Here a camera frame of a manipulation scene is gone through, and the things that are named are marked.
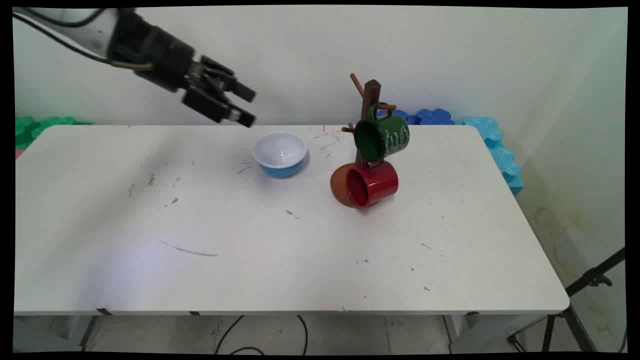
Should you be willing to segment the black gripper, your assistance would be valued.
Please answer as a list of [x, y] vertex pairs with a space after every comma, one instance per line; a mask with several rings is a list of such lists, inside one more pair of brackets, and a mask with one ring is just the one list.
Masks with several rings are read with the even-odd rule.
[[[169, 92], [177, 92], [187, 85], [186, 75], [194, 61], [195, 49], [158, 26], [152, 26], [144, 39], [144, 63], [151, 70], [144, 71], [144, 79]], [[215, 94], [231, 92], [251, 103], [256, 92], [242, 84], [235, 73], [214, 59], [201, 55], [195, 62], [196, 77]], [[182, 104], [215, 123], [228, 120], [251, 128], [256, 116], [227, 99], [219, 99], [203, 88], [190, 87], [182, 97]]]

